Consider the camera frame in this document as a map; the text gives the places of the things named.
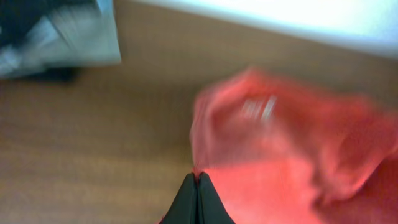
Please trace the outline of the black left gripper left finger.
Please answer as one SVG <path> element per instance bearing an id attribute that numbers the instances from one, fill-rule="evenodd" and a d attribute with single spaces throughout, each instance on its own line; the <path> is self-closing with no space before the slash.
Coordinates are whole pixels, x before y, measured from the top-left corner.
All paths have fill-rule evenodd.
<path id="1" fill-rule="evenodd" d="M 197 183 L 187 174 L 160 224 L 195 224 L 197 214 Z"/>

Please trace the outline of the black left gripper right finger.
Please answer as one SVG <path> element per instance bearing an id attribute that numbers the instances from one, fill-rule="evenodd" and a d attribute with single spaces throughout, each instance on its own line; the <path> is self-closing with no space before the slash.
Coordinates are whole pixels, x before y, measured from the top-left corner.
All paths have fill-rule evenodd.
<path id="1" fill-rule="evenodd" d="M 210 176 L 202 172 L 197 185 L 197 223 L 235 224 L 227 213 Z"/>

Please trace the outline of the red orange t-shirt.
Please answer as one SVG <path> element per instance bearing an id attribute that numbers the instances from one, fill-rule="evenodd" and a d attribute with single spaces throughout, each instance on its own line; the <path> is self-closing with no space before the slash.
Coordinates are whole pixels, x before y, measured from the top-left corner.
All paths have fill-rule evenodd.
<path id="1" fill-rule="evenodd" d="M 202 90 L 190 130 L 235 223 L 396 223 L 397 112 L 249 69 Z"/>

